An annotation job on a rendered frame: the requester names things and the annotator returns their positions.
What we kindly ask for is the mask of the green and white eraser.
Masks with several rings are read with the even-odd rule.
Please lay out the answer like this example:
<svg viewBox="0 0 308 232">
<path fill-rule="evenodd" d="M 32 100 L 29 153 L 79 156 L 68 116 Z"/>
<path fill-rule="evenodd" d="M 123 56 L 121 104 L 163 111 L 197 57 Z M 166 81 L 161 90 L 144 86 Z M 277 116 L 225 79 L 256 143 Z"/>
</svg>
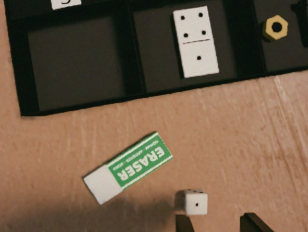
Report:
<svg viewBox="0 0 308 232">
<path fill-rule="evenodd" d="M 89 174 L 84 181 L 103 204 L 173 158 L 155 131 Z"/>
</svg>

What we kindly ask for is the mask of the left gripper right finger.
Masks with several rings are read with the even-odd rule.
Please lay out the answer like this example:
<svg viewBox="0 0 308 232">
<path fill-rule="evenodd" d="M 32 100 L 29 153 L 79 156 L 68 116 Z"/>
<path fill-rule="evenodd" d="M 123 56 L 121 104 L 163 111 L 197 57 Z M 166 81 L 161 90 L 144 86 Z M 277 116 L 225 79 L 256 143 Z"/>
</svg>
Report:
<svg viewBox="0 0 308 232">
<path fill-rule="evenodd" d="M 240 232 L 274 232 L 255 212 L 240 216 Z"/>
</svg>

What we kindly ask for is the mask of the black three-compartment bin rack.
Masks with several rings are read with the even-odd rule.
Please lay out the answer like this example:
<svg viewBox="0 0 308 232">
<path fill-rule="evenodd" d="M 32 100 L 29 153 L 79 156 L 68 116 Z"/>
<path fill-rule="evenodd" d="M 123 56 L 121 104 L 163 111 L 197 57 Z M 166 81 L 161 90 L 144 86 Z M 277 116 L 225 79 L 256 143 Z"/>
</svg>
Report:
<svg viewBox="0 0 308 232">
<path fill-rule="evenodd" d="M 3 0 L 20 115 L 306 71 L 298 1 Z M 173 13 L 201 7 L 207 7 L 218 73 L 184 78 Z M 263 23 L 276 16 L 287 22 L 287 34 L 271 42 Z"/>
</svg>

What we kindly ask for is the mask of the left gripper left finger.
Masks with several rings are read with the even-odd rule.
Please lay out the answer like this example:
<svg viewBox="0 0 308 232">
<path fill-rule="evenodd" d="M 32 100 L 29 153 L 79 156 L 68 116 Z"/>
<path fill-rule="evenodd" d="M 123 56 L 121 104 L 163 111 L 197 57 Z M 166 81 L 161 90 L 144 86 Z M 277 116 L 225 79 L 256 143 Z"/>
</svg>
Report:
<svg viewBox="0 0 308 232">
<path fill-rule="evenodd" d="M 190 217 L 186 217 L 186 214 L 176 214 L 175 232 L 195 232 Z"/>
</svg>

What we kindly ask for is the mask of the gold hex nut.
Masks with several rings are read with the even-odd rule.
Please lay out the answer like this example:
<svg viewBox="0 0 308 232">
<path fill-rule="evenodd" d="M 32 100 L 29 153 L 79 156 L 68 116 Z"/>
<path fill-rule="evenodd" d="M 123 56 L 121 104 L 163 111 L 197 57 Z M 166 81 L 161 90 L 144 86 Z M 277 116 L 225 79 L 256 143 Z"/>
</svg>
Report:
<svg viewBox="0 0 308 232">
<path fill-rule="evenodd" d="M 262 35 L 268 40 L 275 41 L 287 34 L 287 22 L 276 16 L 263 23 Z"/>
</svg>

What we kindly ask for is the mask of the white domino tile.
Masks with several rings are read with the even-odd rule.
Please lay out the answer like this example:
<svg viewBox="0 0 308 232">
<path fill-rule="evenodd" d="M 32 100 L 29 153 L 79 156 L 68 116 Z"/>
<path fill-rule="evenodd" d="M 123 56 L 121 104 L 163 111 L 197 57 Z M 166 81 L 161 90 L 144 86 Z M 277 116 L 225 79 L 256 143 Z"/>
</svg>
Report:
<svg viewBox="0 0 308 232">
<path fill-rule="evenodd" d="M 173 13 L 184 78 L 218 73 L 207 7 Z"/>
</svg>

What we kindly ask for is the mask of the white die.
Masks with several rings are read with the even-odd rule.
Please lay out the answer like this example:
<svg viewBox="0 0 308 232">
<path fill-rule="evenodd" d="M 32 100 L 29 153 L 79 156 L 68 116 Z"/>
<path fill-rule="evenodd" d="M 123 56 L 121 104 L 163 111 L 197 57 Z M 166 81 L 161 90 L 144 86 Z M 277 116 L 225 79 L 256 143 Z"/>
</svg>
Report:
<svg viewBox="0 0 308 232">
<path fill-rule="evenodd" d="M 203 189 L 184 190 L 184 209 L 187 215 L 207 214 L 207 194 Z"/>
</svg>

